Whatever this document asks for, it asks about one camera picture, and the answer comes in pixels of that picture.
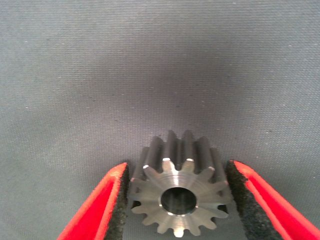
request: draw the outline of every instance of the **spur gear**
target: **spur gear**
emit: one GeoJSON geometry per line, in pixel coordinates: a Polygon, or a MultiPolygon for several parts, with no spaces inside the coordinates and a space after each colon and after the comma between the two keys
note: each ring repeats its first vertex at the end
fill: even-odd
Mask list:
{"type": "Polygon", "coordinates": [[[190,131],[182,139],[169,131],[167,142],[155,136],[143,148],[130,198],[132,212],[146,214],[144,225],[157,223],[160,234],[173,229],[178,238],[184,230],[199,236],[199,226],[215,229],[215,218],[226,218],[221,209],[232,201],[217,149],[206,137],[194,141],[190,131]]]}

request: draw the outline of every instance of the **metal gear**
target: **metal gear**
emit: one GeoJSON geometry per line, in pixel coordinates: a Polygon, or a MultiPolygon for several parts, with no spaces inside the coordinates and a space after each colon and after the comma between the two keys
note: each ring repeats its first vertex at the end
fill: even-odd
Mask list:
{"type": "Polygon", "coordinates": [[[199,236],[199,226],[215,229],[215,218],[228,214],[220,206],[232,201],[216,148],[206,137],[194,141],[190,131],[177,139],[169,131],[167,142],[155,136],[142,150],[131,179],[132,212],[146,214],[142,223],[157,223],[157,232],[173,229],[181,238],[184,230],[199,236]]]}

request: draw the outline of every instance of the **red clamp jaw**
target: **red clamp jaw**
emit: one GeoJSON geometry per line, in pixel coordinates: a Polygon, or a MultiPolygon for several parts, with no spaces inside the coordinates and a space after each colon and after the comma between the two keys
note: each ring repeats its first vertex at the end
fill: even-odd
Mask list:
{"type": "Polygon", "coordinates": [[[320,240],[320,231],[251,167],[239,161],[231,160],[227,166],[227,176],[247,236],[257,235],[253,231],[263,228],[270,220],[273,228],[284,240],[320,240]],[[250,202],[251,194],[258,204],[250,202]],[[262,213],[263,211],[267,216],[266,219],[269,220],[264,222],[263,226],[258,226],[259,217],[255,217],[254,213],[262,213]],[[249,227],[246,227],[246,225],[256,227],[252,230],[248,229],[249,227]]]}
{"type": "MultiPolygon", "coordinates": [[[[103,240],[111,234],[111,231],[115,230],[112,219],[117,203],[124,201],[126,205],[128,182],[127,163],[113,167],[82,204],[57,240],[103,240]]],[[[116,222],[115,227],[119,234],[122,225],[116,222]]]]}

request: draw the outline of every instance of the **center hole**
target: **center hole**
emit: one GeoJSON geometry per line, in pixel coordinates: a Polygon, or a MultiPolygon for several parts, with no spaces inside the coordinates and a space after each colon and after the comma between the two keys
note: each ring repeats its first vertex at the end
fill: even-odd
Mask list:
{"type": "Polygon", "coordinates": [[[161,196],[162,207],[175,215],[191,213],[197,204],[196,196],[186,188],[173,187],[161,196]]]}

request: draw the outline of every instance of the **red plastic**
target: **red plastic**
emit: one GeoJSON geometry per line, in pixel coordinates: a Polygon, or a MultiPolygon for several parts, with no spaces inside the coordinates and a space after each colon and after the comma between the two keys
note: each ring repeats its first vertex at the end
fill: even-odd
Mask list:
{"type": "Polygon", "coordinates": [[[103,240],[117,203],[127,163],[112,168],[96,186],[57,240],[103,240]]]}
{"type": "Polygon", "coordinates": [[[284,240],[320,240],[320,230],[296,210],[251,167],[233,161],[248,180],[245,185],[284,240]]]}

